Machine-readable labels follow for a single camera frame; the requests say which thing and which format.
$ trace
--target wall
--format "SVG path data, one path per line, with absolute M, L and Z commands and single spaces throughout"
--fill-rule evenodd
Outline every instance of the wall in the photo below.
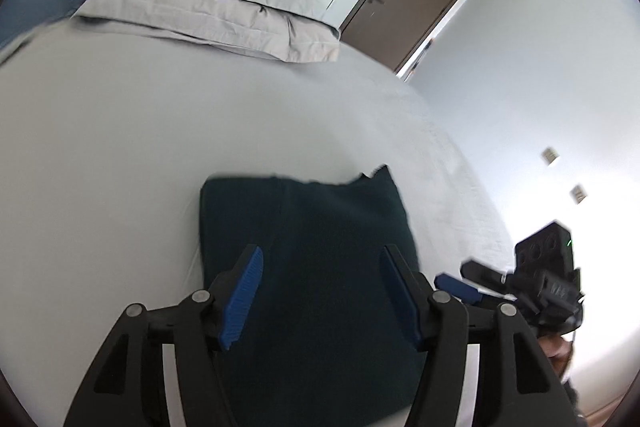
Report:
M 587 412 L 606 404 L 640 367 L 638 0 L 468 0 L 411 82 L 514 241 L 553 219 L 572 229 L 587 294 L 573 380 Z

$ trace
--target blue gripper pad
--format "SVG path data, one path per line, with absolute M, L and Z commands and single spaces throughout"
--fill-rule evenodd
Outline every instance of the blue gripper pad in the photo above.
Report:
M 433 283 L 438 290 L 450 293 L 465 304 L 478 304 L 482 300 L 482 294 L 476 288 L 446 273 L 436 276 Z
M 223 310 L 224 327 L 218 336 L 218 341 L 225 351 L 240 338 L 246 316 L 249 314 L 255 292 L 262 279 L 263 268 L 264 255 L 260 247 L 255 247 Z
M 407 288 L 395 261 L 386 248 L 380 252 L 380 273 L 386 293 L 396 312 L 396 319 L 405 339 L 416 348 L 422 342 L 420 315 L 409 289 Z

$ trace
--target human hand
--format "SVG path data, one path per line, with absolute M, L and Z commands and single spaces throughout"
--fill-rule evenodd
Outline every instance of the human hand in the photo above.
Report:
M 551 362 L 556 375 L 562 378 L 571 357 L 574 353 L 574 344 L 567 342 L 560 335 L 547 335 L 546 337 L 540 337 L 538 344 L 544 351 L 546 357 Z

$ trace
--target mattress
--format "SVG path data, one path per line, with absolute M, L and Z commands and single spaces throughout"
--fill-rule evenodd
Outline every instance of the mattress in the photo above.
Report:
M 63 424 L 129 303 L 201 288 L 198 192 L 212 174 L 344 183 L 387 164 L 428 279 L 468 257 L 513 263 L 426 102 L 348 46 L 337 62 L 286 64 L 61 22 L 0 67 L 0 150 L 0 367 L 40 427 Z

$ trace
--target folded dark green cloth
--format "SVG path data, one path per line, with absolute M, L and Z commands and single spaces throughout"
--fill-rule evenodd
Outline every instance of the folded dark green cloth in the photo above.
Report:
M 205 284 L 248 243 L 264 274 L 222 374 L 239 427 L 361 427 L 411 405 L 424 363 L 402 337 L 378 255 L 414 240 L 386 167 L 346 185 L 212 178 L 201 191 Z

